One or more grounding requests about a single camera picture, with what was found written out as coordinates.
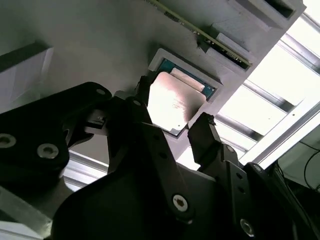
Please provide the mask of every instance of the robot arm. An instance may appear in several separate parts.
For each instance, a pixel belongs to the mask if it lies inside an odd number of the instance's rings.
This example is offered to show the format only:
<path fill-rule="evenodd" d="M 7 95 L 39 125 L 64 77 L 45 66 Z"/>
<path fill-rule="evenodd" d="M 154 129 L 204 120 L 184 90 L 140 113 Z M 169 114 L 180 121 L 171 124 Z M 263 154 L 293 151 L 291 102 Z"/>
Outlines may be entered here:
<path fill-rule="evenodd" d="M 147 110 L 150 83 L 121 99 L 87 82 L 0 115 L 0 209 L 44 238 L 317 239 L 257 164 L 242 166 L 203 113 L 188 132 L 192 171 L 176 164 Z M 75 193 L 68 149 L 106 135 L 108 175 Z"/>

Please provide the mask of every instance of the bolt head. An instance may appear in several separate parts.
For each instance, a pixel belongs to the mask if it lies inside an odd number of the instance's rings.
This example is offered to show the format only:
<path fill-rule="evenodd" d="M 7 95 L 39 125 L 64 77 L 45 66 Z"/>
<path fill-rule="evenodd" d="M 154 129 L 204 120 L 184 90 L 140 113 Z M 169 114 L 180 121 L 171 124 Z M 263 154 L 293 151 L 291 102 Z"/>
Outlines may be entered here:
<path fill-rule="evenodd" d="M 37 148 L 36 152 L 42 159 L 55 159 L 59 154 L 59 149 L 51 143 L 44 143 Z"/>
<path fill-rule="evenodd" d="M 133 103 L 134 103 L 135 105 L 141 106 L 141 103 L 140 103 L 139 101 L 137 101 L 137 100 L 133 100 Z"/>
<path fill-rule="evenodd" d="M 97 89 L 96 92 L 97 92 L 98 94 L 101 94 L 101 95 L 105 95 L 105 94 L 106 94 L 106 92 L 103 91 L 102 89 Z"/>
<path fill-rule="evenodd" d="M 253 165 L 253 167 L 254 167 L 259 173 L 262 172 L 262 169 L 261 169 L 260 166 L 258 166 L 258 165 Z"/>
<path fill-rule="evenodd" d="M 253 227 L 251 226 L 251 224 L 245 220 L 245 219 L 241 219 L 240 220 L 240 226 L 242 228 L 242 230 L 250 237 L 250 238 L 254 238 L 255 237 L 255 231 L 253 229 Z"/>
<path fill-rule="evenodd" d="M 176 194 L 173 196 L 172 201 L 178 211 L 185 212 L 188 210 L 188 202 L 183 196 Z"/>
<path fill-rule="evenodd" d="M 7 133 L 0 133 L 0 149 L 11 148 L 16 142 L 17 140 L 14 136 Z"/>
<path fill-rule="evenodd" d="M 226 148 L 227 148 L 230 152 L 232 152 L 232 153 L 235 151 L 235 150 L 234 150 L 231 146 L 229 146 L 229 145 L 227 145 Z"/>

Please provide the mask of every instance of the cable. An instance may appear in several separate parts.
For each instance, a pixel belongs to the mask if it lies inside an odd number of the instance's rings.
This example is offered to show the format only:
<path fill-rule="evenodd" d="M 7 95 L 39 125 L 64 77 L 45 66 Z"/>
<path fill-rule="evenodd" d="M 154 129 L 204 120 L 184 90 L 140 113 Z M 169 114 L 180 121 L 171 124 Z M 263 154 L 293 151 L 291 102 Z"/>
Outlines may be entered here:
<path fill-rule="evenodd" d="M 299 141 L 299 143 L 301 143 L 301 144 L 303 144 L 303 145 L 305 145 L 305 146 L 307 146 L 307 147 L 309 147 L 309 148 L 311 148 L 311 149 L 313 149 L 313 150 L 320 151 L 320 149 L 314 148 L 313 146 L 310 146 L 310 145 L 304 143 L 303 141 Z"/>
<path fill-rule="evenodd" d="M 278 161 L 276 162 L 276 165 L 277 165 L 277 168 L 278 168 L 278 171 L 279 171 L 280 175 L 281 175 L 282 178 L 283 178 L 282 180 L 283 180 L 283 182 L 284 182 L 284 184 L 285 184 L 288 192 L 290 193 L 290 195 L 292 196 L 292 198 L 294 199 L 294 201 L 299 205 L 300 209 L 302 210 L 302 212 L 303 212 L 303 214 L 304 214 L 304 216 L 305 216 L 305 218 L 306 218 L 306 220 L 307 220 L 307 222 L 308 222 L 308 225 L 309 225 L 310 229 L 311 229 L 311 230 L 313 231 L 313 233 L 315 234 L 315 230 L 314 230 L 314 228 L 313 228 L 313 225 L 311 224 L 311 220 L 310 220 L 310 218 L 309 218 L 309 215 L 307 214 L 307 212 L 306 212 L 306 210 L 304 209 L 304 207 L 301 205 L 301 203 L 299 202 L 299 200 L 296 198 L 296 196 L 294 195 L 294 193 L 291 191 L 290 187 L 288 186 L 288 184 L 287 184 L 287 182 L 286 182 L 285 174 L 284 174 L 284 172 L 282 171 L 281 167 L 279 166 L 279 162 L 278 162 Z"/>
<path fill-rule="evenodd" d="M 307 186 L 313 190 L 313 191 L 316 191 L 318 192 L 318 189 L 320 188 L 320 185 L 318 185 L 316 188 L 313 188 L 307 181 L 307 176 L 306 176 L 306 172 L 307 172 L 307 167 L 308 167 L 308 164 L 310 163 L 310 161 L 314 158 L 315 155 L 317 155 L 318 153 L 320 153 L 320 150 L 317 150 L 314 154 L 311 155 L 311 157 L 308 159 L 308 161 L 306 161 L 306 164 L 304 165 L 304 170 L 303 170 L 303 177 L 304 177 L 304 181 L 305 181 L 305 184 L 307 184 Z"/>

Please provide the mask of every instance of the black bracket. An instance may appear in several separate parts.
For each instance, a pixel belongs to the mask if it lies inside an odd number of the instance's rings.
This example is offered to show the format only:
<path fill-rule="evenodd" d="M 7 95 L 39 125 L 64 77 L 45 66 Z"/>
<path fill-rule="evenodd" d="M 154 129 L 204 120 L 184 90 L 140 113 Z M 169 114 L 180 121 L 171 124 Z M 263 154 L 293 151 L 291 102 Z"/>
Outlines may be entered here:
<path fill-rule="evenodd" d="M 253 203 L 247 174 L 239 167 L 236 151 L 221 142 L 214 117 L 202 113 L 190 128 L 188 138 L 194 161 L 200 164 L 198 171 L 213 177 L 225 190 L 237 234 L 246 233 L 245 238 L 255 236 L 252 227 L 255 221 Z"/>
<path fill-rule="evenodd" d="M 0 148 L 0 183 L 56 182 L 69 161 L 68 147 L 93 136 L 83 127 L 88 113 L 111 97 L 87 82 L 1 114 L 2 139 L 12 144 Z"/>
<path fill-rule="evenodd" d="M 108 131 L 117 130 L 116 135 L 108 136 L 111 156 L 108 173 L 131 164 L 139 166 L 146 177 L 144 181 L 149 186 L 151 182 L 151 188 L 156 189 L 151 191 L 155 194 L 153 197 L 162 199 L 164 211 L 176 220 L 190 224 L 194 207 L 163 131 L 152 124 L 147 106 L 141 99 L 128 97 L 117 101 L 122 111 L 113 120 L 113 130 Z"/>

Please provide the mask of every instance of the white panel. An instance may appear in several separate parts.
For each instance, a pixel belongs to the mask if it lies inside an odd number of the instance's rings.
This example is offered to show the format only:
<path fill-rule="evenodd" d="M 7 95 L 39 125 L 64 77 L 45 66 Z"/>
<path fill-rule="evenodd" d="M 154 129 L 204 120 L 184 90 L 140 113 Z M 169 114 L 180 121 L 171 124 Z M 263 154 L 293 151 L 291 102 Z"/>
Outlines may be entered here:
<path fill-rule="evenodd" d="M 318 81 L 318 75 L 275 45 L 248 80 L 296 106 Z"/>
<path fill-rule="evenodd" d="M 311 18 L 313 18 L 320 25 L 320 1 L 319 0 L 303 0 L 303 4 L 306 5 L 304 11 Z"/>
<path fill-rule="evenodd" d="M 0 239 L 1 240 L 41 240 L 43 239 L 36 232 L 27 226 L 17 223 L 0 221 Z"/>
<path fill-rule="evenodd" d="M 16 77 L 16 68 L 11 67 L 6 71 L 0 72 L 0 105 L 5 107 L 10 103 Z"/>
<path fill-rule="evenodd" d="M 245 154 L 243 151 L 235 147 L 233 147 L 233 149 L 235 150 L 238 159 L 240 159 Z M 182 164 L 183 166 L 191 170 L 198 170 L 198 168 L 200 167 L 199 164 L 195 163 L 194 155 L 190 146 L 186 148 L 186 150 L 181 154 L 181 156 L 178 158 L 176 162 Z"/>
<path fill-rule="evenodd" d="M 215 124 L 215 129 L 219 136 L 231 143 L 234 143 L 246 150 L 250 150 L 256 144 L 256 142 L 252 139 L 242 135 L 241 133 L 233 130 L 219 121 L 215 121 Z"/>
<path fill-rule="evenodd" d="M 65 185 L 69 188 L 69 189 L 71 189 L 73 192 L 76 192 L 76 191 L 78 191 L 79 189 L 81 189 L 81 187 L 80 186 L 76 186 L 76 185 L 73 185 L 73 184 L 71 184 L 71 183 L 65 183 Z"/>
<path fill-rule="evenodd" d="M 200 167 L 199 164 L 195 163 L 191 147 L 187 147 L 176 162 L 192 170 L 198 170 Z"/>
<path fill-rule="evenodd" d="M 320 57 L 320 34 L 301 17 L 297 19 L 286 33 Z"/>
<path fill-rule="evenodd" d="M 107 173 L 74 160 L 70 160 L 64 170 L 64 175 L 81 183 L 91 184 L 107 175 Z"/>
<path fill-rule="evenodd" d="M 264 0 L 229 0 L 229 2 L 266 32 L 270 28 L 286 28 L 289 24 L 286 17 Z"/>
<path fill-rule="evenodd" d="M 40 82 L 45 56 L 46 51 L 43 51 L 14 66 L 15 78 L 11 101 L 14 101 Z"/>
<path fill-rule="evenodd" d="M 246 127 L 266 135 L 286 114 L 241 86 L 219 112 Z"/>

